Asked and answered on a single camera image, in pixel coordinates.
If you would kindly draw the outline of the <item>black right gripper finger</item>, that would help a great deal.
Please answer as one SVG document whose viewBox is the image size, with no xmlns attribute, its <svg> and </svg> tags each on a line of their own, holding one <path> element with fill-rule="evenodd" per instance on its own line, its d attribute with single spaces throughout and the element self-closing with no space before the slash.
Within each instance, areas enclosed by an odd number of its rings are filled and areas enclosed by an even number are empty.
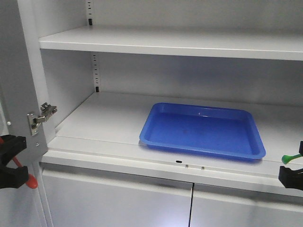
<svg viewBox="0 0 303 227">
<path fill-rule="evenodd" d="M 285 188 L 302 189 L 303 169 L 292 170 L 285 166 L 280 166 L 278 179 Z"/>
<path fill-rule="evenodd" d="M 303 141 L 300 141 L 299 154 L 303 155 Z"/>
</svg>

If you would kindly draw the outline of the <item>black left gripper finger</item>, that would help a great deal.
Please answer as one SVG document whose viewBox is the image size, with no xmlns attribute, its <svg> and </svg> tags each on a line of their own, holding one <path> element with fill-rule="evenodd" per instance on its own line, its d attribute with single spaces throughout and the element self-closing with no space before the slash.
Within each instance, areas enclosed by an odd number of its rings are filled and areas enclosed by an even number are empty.
<svg viewBox="0 0 303 227">
<path fill-rule="evenodd" d="M 0 137 L 0 163 L 6 166 L 11 160 L 22 167 L 16 155 L 27 148 L 25 137 L 14 135 L 2 135 Z"/>
<path fill-rule="evenodd" d="M 0 166 L 0 188 L 19 188 L 29 179 L 28 167 L 10 168 Z"/>
</svg>

